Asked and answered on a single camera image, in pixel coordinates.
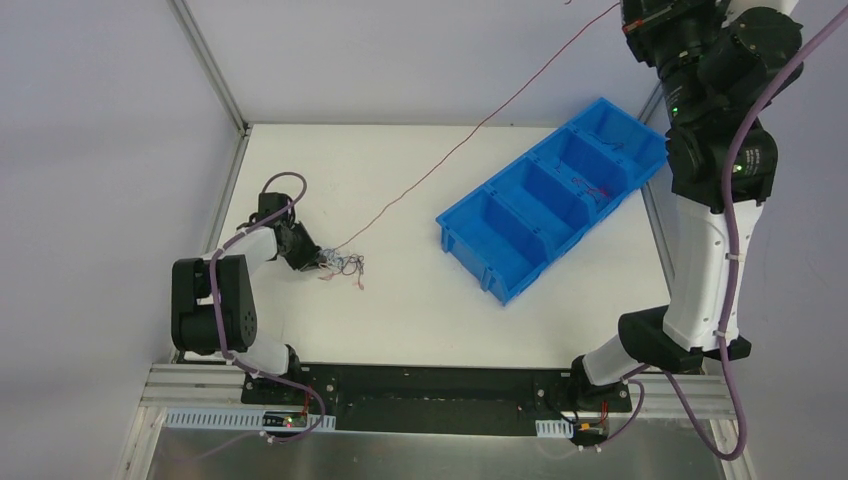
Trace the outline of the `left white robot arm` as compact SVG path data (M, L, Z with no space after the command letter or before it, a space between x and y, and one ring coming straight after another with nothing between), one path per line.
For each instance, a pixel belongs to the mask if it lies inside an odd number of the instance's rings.
M297 402L305 378L290 368L292 347L260 331L251 276L282 259L294 271L315 270L322 250L296 219L295 200L261 193L258 211L239 226L232 246L179 259L171 271L171 340L184 353L238 360L269 375L266 389L281 404Z

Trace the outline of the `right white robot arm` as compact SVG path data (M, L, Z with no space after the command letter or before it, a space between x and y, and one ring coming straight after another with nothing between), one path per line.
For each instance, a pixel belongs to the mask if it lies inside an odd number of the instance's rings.
M770 197L774 138L754 113L797 80L802 27L791 1L627 1L622 31L656 70L670 127L665 148L678 214L666 306L626 313L616 335L576 358L569 400L595 408L642 367L683 373L706 358L746 358L736 307L743 257Z

